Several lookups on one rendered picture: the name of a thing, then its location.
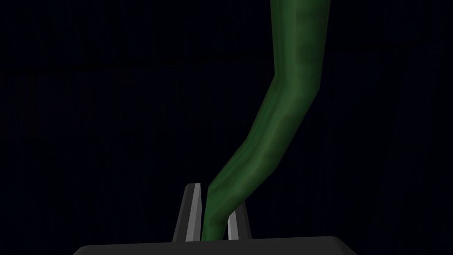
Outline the green curved bar handle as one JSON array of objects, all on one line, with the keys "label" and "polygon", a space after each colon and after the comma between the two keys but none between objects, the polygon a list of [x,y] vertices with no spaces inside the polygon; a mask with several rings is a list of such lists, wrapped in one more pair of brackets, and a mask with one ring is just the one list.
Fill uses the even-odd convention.
[{"label": "green curved bar handle", "polygon": [[331,0],[270,0],[274,76],[245,141],[207,191],[203,241],[276,169],[319,91]]}]

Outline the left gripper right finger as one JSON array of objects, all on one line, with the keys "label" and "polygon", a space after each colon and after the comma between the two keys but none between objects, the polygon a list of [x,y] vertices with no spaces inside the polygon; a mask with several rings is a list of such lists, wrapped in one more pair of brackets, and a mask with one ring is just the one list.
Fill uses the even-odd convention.
[{"label": "left gripper right finger", "polygon": [[252,239],[245,201],[230,214],[227,222],[227,229],[229,240]]}]

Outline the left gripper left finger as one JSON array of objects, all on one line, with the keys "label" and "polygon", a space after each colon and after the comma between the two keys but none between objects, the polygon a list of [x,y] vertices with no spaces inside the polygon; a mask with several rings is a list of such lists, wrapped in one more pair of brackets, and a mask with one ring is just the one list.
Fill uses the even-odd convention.
[{"label": "left gripper left finger", "polygon": [[200,241],[202,220],[201,185],[189,183],[184,189],[173,242]]}]

